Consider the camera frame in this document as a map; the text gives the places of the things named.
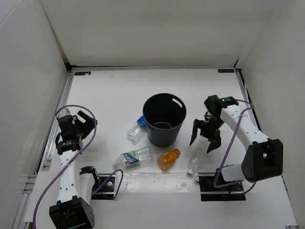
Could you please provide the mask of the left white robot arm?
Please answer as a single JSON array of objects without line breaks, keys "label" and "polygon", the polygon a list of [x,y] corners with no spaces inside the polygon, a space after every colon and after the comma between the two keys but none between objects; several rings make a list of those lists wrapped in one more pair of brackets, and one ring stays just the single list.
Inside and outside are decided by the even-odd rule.
[{"label": "left white robot arm", "polygon": [[64,172],[49,216],[57,229],[92,229],[95,218],[90,206],[91,193],[99,188],[100,178],[93,166],[81,167],[79,151],[83,139],[94,130],[94,119],[82,111],[71,115],[64,108],[58,113],[57,121],[61,131],[55,145]]}]

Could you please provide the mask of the clear bottle green blue label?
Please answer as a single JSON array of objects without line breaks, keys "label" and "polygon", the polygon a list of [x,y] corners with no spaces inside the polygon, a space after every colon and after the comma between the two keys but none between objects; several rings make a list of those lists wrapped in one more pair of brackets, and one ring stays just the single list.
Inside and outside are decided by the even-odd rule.
[{"label": "clear bottle green blue label", "polygon": [[122,153],[113,161],[113,166],[120,169],[134,169],[148,167],[153,163],[153,155],[150,147]]}]

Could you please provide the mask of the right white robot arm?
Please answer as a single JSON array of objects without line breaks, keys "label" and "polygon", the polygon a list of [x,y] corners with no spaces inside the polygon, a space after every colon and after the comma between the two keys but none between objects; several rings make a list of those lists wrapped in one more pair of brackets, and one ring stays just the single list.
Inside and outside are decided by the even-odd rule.
[{"label": "right white robot arm", "polygon": [[[204,137],[209,142],[207,153],[221,146],[220,128],[223,124],[234,132],[214,178],[214,187],[221,191],[244,180],[255,183],[280,176],[283,172],[283,143],[261,132],[245,115],[248,109],[241,109],[239,102],[231,96],[208,96],[204,102],[207,109],[204,120],[195,119],[193,122],[190,142],[193,143],[197,135]],[[242,163],[226,166],[235,138],[243,144],[245,156]]]}]

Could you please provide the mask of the clear bottle without label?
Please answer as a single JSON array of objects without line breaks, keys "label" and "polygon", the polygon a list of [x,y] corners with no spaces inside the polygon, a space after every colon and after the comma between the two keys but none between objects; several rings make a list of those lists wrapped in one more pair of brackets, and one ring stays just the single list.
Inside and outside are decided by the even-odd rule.
[{"label": "clear bottle without label", "polygon": [[197,138],[191,145],[191,154],[189,157],[186,174],[192,177],[202,166],[208,151],[210,142],[206,138]]}]

